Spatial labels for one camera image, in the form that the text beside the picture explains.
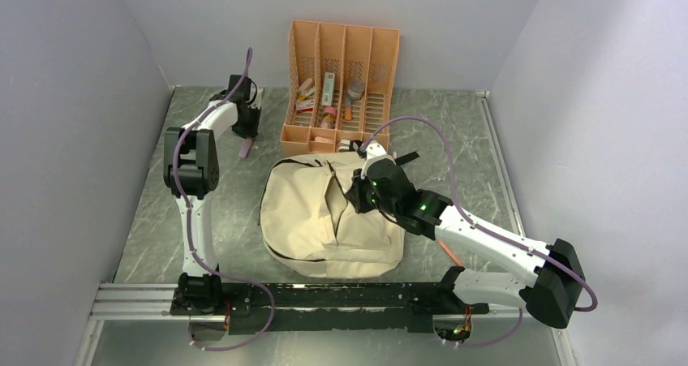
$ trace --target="red wire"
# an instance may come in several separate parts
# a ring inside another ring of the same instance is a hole
[[[230,325],[227,322],[229,320],[229,317],[230,317],[230,310],[231,310],[230,302],[225,301],[225,305],[227,306],[227,313],[225,313],[225,329],[228,329],[228,328],[230,328]]]
[[[463,263],[461,263],[461,261],[456,257],[456,255],[454,255],[454,253],[449,249],[449,247],[447,247],[445,242],[442,242],[440,240],[437,240],[437,242],[442,246],[447,255],[449,255],[449,258],[451,258],[451,260],[454,261],[456,266],[463,267]]]

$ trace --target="orange plastic organizer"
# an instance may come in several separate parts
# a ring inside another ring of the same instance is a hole
[[[294,21],[289,33],[289,105],[280,137],[284,156],[332,153],[340,140],[366,140],[386,123],[398,52],[397,29]],[[332,106],[338,116],[334,129],[318,127],[324,109],[320,99],[325,72],[335,73]],[[313,78],[316,104],[312,112],[297,113],[296,92],[307,78]],[[352,79],[363,81],[366,87],[361,99],[352,103],[352,119],[347,121],[342,94]],[[314,141],[317,136],[333,143]],[[388,148],[389,128],[377,141]]]

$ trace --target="orange stick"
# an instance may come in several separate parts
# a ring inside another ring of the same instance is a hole
[[[445,242],[442,242],[440,240],[437,240],[437,242],[442,246],[447,255],[449,255],[449,258],[451,258],[451,260],[454,261],[456,266],[463,267],[463,263],[461,263],[461,261],[456,257],[456,255],[454,255],[454,253],[449,249],[449,247],[447,247]]]

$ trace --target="pink object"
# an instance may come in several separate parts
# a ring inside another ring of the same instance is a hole
[[[320,122],[321,128],[333,129],[334,122],[337,120],[337,108],[333,106],[325,107],[323,110],[323,119]]]
[[[251,146],[253,145],[253,138],[252,137],[247,137],[243,141],[243,145],[241,146],[241,149],[239,150],[239,157],[242,159],[246,159],[248,156],[249,151],[251,151]]]
[[[316,141],[318,143],[334,144],[334,140],[322,136],[316,136],[316,138],[313,139],[313,141]]]

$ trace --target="gray marble surface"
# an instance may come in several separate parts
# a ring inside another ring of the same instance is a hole
[[[178,87],[164,123],[182,126],[207,105],[219,88]],[[243,140],[229,132],[218,141],[221,179],[213,202],[213,242],[220,269],[262,282],[331,282],[307,278],[274,260],[264,249],[258,221],[260,195],[270,166],[282,157],[279,136],[288,101],[286,88],[267,88],[260,134],[248,159],[237,154]],[[395,89],[392,117],[418,115],[438,123],[449,137],[462,205],[490,222],[514,230],[502,193],[483,111],[473,92]],[[390,128],[390,150],[417,150],[420,159],[405,166],[416,187],[449,195],[449,166],[439,138],[422,123]],[[162,136],[148,168],[139,208],[124,248],[116,282],[176,283],[183,261],[182,223],[174,198],[162,180]],[[501,271],[460,247],[450,246],[472,269]],[[399,266],[367,282],[438,281],[452,265],[440,246],[422,236],[406,235]]]

